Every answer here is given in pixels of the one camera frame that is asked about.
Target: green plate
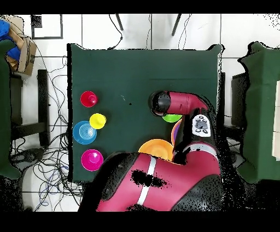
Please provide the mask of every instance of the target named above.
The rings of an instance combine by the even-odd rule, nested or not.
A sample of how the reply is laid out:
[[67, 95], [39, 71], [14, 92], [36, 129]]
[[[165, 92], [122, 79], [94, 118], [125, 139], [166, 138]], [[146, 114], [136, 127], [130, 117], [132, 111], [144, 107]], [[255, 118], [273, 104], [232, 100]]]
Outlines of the green plate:
[[164, 119], [164, 121], [167, 121], [168, 123], [175, 123], [175, 122], [179, 121], [181, 117], [182, 117], [182, 115], [180, 115], [180, 114], [166, 114], [162, 118]]

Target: table leg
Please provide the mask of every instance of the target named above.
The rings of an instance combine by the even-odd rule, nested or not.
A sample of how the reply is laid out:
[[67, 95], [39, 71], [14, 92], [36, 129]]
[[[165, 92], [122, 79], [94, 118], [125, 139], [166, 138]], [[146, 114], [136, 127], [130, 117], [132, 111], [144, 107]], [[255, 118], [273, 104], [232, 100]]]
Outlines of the table leg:
[[181, 15], [182, 15], [182, 14], [178, 14], [178, 15], [177, 15], [176, 22], [175, 22], [175, 25], [174, 25], [174, 28], [173, 28], [173, 31], [172, 31], [172, 36], [174, 36], [174, 35], [175, 35], [175, 32], [176, 32], [176, 29], [177, 29], [178, 23], [179, 23], [180, 18], [181, 18]]
[[121, 21], [120, 21], [120, 16], [119, 16], [119, 14], [115, 14], [115, 15], [116, 15], [116, 19], [117, 19], [117, 21], [118, 21], [118, 23], [119, 23], [120, 30], [121, 30], [121, 31], [123, 31], [123, 30], [124, 30], [124, 28], [123, 28], [123, 25], [121, 24]]

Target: cardboard box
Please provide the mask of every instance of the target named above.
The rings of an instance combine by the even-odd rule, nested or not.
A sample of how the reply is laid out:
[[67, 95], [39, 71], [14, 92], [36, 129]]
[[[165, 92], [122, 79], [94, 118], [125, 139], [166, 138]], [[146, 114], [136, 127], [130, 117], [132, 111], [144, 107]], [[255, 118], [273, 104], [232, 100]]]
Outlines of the cardboard box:
[[24, 21], [22, 18], [17, 16], [11, 16], [11, 15], [2, 15], [0, 19], [7, 21], [10, 23], [10, 28], [18, 34], [22, 40], [24, 41], [24, 44], [21, 48], [20, 53], [20, 60], [19, 65], [14, 66], [10, 65], [11, 70], [14, 72], [22, 73], [28, 76], [32, 75], [33, 71], [33, 64], [35, 60], [35, 54], [37, 50], [37, 46], [31, 41], [30, 37], [24, 37]]
[[30, 37], [22, 38], [24, 44], [20, 53], [19, 68], [15, 72], [31, 76], [37, 47], [30, 41]]
[[20, 37], [23, 37], [24, 33], [24, 20], [18, 16], [12, 15], [1, 15], [0, 19], [5, 20], [10, 24], [10, 28], [18, 34]]

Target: red cup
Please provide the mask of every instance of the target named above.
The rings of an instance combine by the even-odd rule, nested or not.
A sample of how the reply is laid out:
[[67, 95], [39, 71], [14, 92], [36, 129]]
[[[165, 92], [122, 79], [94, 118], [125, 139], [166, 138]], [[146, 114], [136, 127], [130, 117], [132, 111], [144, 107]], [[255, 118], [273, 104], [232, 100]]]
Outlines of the red cup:
[[83, 106], [92, 107], [97, 103], [98, 98], [92, 91], [85, 91], [80, 100]]

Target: floor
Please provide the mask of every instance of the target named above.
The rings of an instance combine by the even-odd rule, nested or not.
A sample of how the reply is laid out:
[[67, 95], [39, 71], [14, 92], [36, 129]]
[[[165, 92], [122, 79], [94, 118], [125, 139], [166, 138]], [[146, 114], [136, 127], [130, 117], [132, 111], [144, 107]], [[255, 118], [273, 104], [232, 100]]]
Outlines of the floor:
[[[30, 15], [19, 15], [24, 19], [24, 34], [31, 36], [31, 17]], [[111, 15], [112, 20], [117, 23], [115, 15]], [[176, 14], [153, 14], [153, 36], [152, 49], [178, 49], [178, 42], [184, 29], [184, 23], [189, 14], [183, 14], [178, 24], [174, 37], [171, 36]], [[150, 34], [147, 41], [147, 34], [150, 29], [149, 14], [120, 14], [124, 28], [122, 31], [123, 40], [116, 49], [137, 48], [151, 49]], [[22, 75], [24, 86], [22, 91], [22, 118], [23, 123], [35, 123], [38, 121], [38, 94], [37, 94], [37, 71], [45, 69], [50, 72], [57, 68], [62, 68], [66, 62], [66, 44], [77, 43], [85, 49], [107, 49], [116, 45], [120, 39], [119, 32], [114, 28], [108, 15], [62, 15], [63, 20], [63, 39], [35, 39], [38, 46], [34, 62], [32, 76]], [[221, 70], [226, 73], [226, 96], [225, 96], [225, 115], [231, 115], [231, 78], [232, 76], [244, 72], [244, 68], [237, 62], [239, 57], [246, 55], [248, 44], [260, 41], [270, 47], [280, 45], [280, 19], [278, 14], [192, 14], [186, 26], [185, 49], [206, 50], [213, 44], [222, 44], [225, 50], [221, 57]], [[60, 17], [59, 15], [42, 15], [42, 28], [34, 29], [35, 37], [56, 37], [60, 36]], [[182, 34], [179, 48], [183, 49], [185, 34]], [[54, 84], [65, 94], [66, 99], [61, 108], [61, 114], [68, 119], [67, 107], [67, 67], [50, 73], [50, 77], [58, 76]], [[55, 97], [54, 88], [49, 83], [49, 94]], [[63, 95], [58, 94], [60, 104]], [[57, 105], [52, 98], [49, 100], [50, 107], [50, 131], [51, 138], [66, 131], [66, 124], [59, 121], [54, 126], [58, 116]], [[230, 125], [230, 118], [225, 117], [225, 124]], [[17, 147], [22, 143], [22, 139], [15, 141]], [[58, 141], [54, 142], [50, 148], [58, 147]], [[26, 137], [26, 143], [21, 149], [39, 147], [38, 135]], [[68, 163], [68, 158], [63, 157], [64, 162]], [[24, 176], [23, 199], [26, 206], [36, 208], [39, 204], [39, 189], [42, 184], [43, 174], [38, 171], [38, 167], [30, 167]], [[38, 211], [53, 211], [54, 204], [57, 204], [61, 195], [49, 195], [46, 206], [41, 206]], [[61, 207], [55, 211], [77, 211], [78, 205], [72, 196], [66, 196], [61, 200]]]

